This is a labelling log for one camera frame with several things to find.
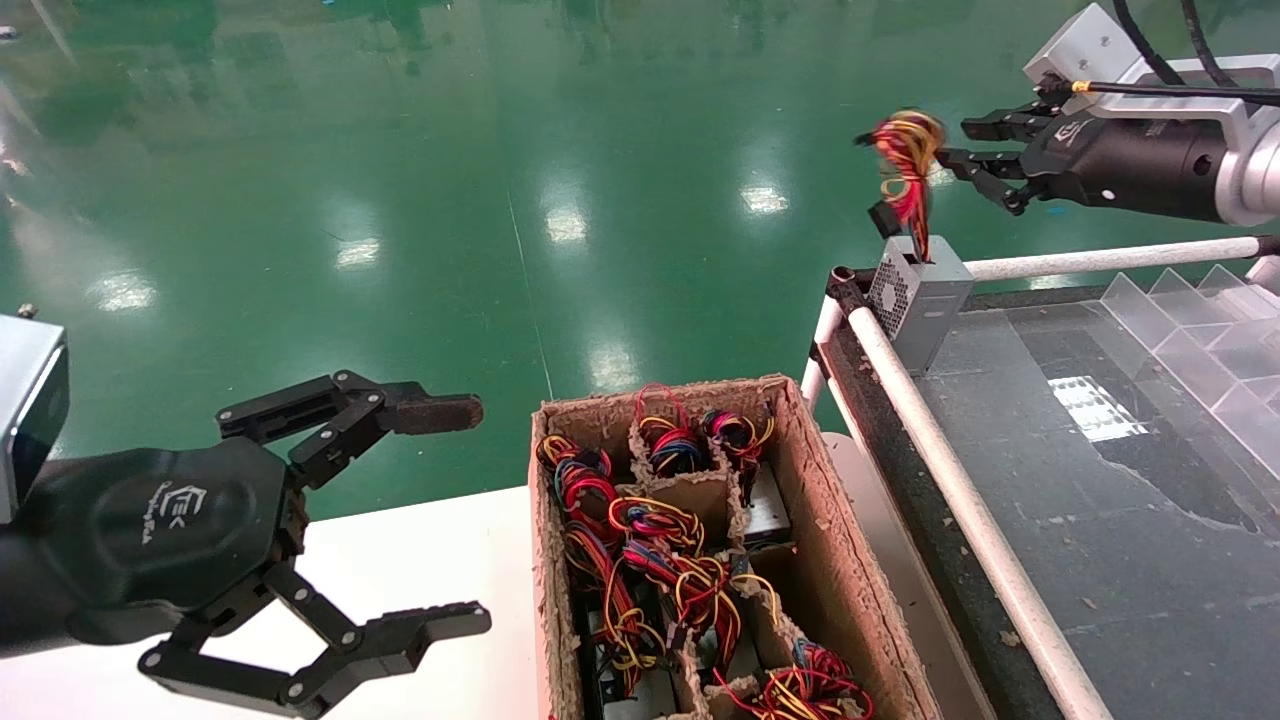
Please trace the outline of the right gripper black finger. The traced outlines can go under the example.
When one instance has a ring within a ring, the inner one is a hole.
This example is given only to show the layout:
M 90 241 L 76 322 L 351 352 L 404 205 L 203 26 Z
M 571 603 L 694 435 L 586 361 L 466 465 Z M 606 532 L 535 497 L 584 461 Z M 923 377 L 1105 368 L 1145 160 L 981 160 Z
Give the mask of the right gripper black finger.
M 984 199 L 1014 217 L 1043 195 L 1043 183 L 1029 179 L 1021 169 L 1020 152 L 974 152 L 941 149 L 936 161 L 957 181 L 966 182 Z
M 997 109 L 983 117 L 964 118 L 961 131 L 975 141 L 1029 143 L 1059 117 L 1060 111 L 1060 105 L 1036 100 L 1019 108 Z

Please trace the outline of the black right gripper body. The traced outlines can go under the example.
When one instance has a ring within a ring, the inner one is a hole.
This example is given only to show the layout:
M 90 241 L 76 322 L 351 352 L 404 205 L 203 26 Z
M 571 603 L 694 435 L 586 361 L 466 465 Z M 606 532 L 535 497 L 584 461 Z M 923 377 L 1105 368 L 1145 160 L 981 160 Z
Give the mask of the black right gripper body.
M 1220 222 L 1216 184 L 1228 145 L 1213 120 L 1060 117 L 1020 155 L 1046 199 L 1156 217 Z

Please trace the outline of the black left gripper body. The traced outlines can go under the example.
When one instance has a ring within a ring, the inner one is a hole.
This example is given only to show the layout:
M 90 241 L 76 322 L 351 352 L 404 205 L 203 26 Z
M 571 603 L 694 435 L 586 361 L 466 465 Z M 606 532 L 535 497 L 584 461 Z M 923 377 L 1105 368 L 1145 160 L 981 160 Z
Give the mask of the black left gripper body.
M 1 652 L 133 644 L 184 620 L 227 635 L 302 552 L 305 498 L 248 439 L 47 464 L 3 527 Z

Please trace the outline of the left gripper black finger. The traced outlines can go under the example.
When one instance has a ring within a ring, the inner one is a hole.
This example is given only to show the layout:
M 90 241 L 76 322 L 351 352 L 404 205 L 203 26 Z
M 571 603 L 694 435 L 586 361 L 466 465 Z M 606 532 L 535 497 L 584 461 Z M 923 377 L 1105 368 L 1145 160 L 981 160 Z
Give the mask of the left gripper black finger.
M 434 643 L 492 628 L 489 611 L 475 601 L 389 612 L 356 625 L 280 562 L 247 588 L 265 603 L 283 602 L 325 642 L 325 650 L 294 673 L 212 657 L 202 647 L 224 621 L 183 618 L 140 659 L 140 673 L 175 694 L 283 717 L 321 719 L 366 682 L 415 673 Z
M 303 433 L 288 466 L 297 486 L 319 489 L 388 434 L 470 430 L 483 418 L 476 395 L 433 396 L 417 382 L 376 383 L 342 370 L 225 407 L 216 423 L 221 438 L 259 445 Z

